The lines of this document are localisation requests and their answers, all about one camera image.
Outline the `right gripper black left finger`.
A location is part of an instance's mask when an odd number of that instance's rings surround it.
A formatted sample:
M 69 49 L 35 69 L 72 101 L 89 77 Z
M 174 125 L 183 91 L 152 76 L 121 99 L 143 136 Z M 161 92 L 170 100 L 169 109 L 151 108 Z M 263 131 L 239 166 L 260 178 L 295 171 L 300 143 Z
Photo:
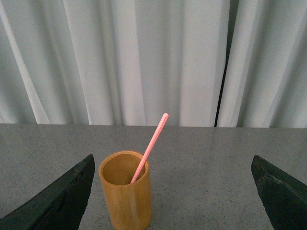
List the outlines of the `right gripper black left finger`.
M 0 220 L 2 230 L 77 230 L 95 172 L 92 154 Z

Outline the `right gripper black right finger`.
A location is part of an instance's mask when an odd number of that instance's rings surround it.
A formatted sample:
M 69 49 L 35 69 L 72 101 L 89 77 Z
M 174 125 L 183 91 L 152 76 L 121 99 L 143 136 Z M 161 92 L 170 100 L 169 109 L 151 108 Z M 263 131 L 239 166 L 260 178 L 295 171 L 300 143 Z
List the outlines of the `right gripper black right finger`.
M 275 230 L 307 228 L 307 185 L 255 155 L 251 172 L 258 195 Z

